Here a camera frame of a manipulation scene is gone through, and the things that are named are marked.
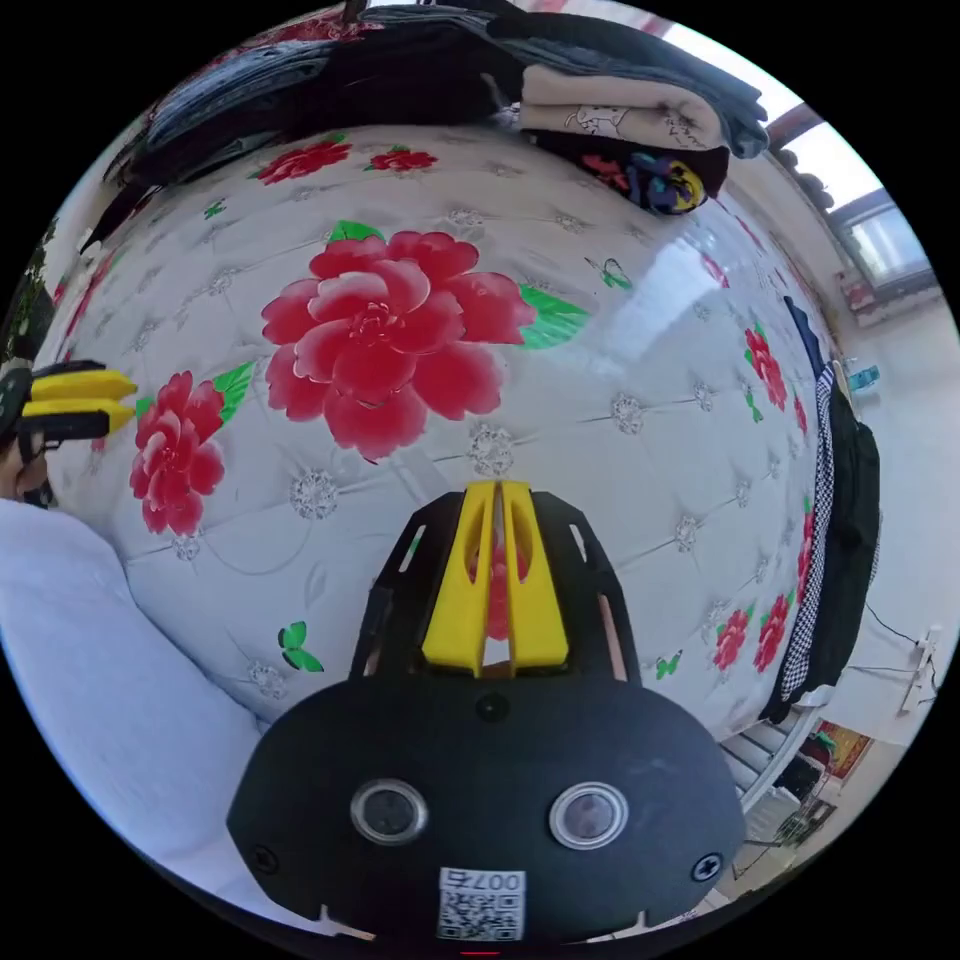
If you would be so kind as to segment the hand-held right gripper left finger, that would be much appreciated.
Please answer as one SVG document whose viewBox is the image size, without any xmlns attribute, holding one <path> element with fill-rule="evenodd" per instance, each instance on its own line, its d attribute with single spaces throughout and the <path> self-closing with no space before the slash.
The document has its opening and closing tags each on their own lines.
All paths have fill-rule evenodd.
<svg viewBox="0 0 960 960">
<path fill-rule="evenodd" d="M 487 639 L 496 484 L 469 485 L 422 644 L 435 670 L 479 676 Z"/>
</svg>

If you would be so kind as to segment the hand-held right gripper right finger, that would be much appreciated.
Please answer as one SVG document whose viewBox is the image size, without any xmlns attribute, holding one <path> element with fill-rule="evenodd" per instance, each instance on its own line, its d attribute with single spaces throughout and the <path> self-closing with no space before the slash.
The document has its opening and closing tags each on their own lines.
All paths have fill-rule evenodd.
<svg viewBox="0 0 960 960">
<path fill-rule="evenodd" d="M 569 644 L 530 486 L 502 483 L 501 503 L 511 673 L 557 672 Z"/>
</svg>

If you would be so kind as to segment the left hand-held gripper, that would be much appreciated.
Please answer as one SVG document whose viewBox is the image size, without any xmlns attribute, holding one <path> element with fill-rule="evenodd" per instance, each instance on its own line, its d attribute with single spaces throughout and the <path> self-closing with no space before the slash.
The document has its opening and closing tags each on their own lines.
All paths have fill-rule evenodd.
<svg viewBox="0 0 960 960">
<path fill-rule="evenodd" d="M 93 360 L 69 360 L 34 371 L 12 367 L 1 378 L 1 454 L 16 453 L 15 478 L 2 486 L 14 500 L 42 509 L 53 499 L 42 478 L 30 489 L 23 475 L 65 442 L 104 439 L 135 419 L 135 410 L 117 401 L 137 386 L 125 374 Z"/>
</svg>

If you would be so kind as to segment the person's left hand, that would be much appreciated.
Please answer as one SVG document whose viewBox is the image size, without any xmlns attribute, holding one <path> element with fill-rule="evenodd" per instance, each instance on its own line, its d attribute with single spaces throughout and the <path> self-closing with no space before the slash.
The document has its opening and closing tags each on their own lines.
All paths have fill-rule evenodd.
<svg viewBox="0 0 960 960">
<path fill-rule="evenodd" d="M 46 478 L 42 457 L 25 464 L 19 447 L 11 443 L 1 454 L 1 499 L 22 501 L 25 494 L 40 486 Z"/>
</svg>

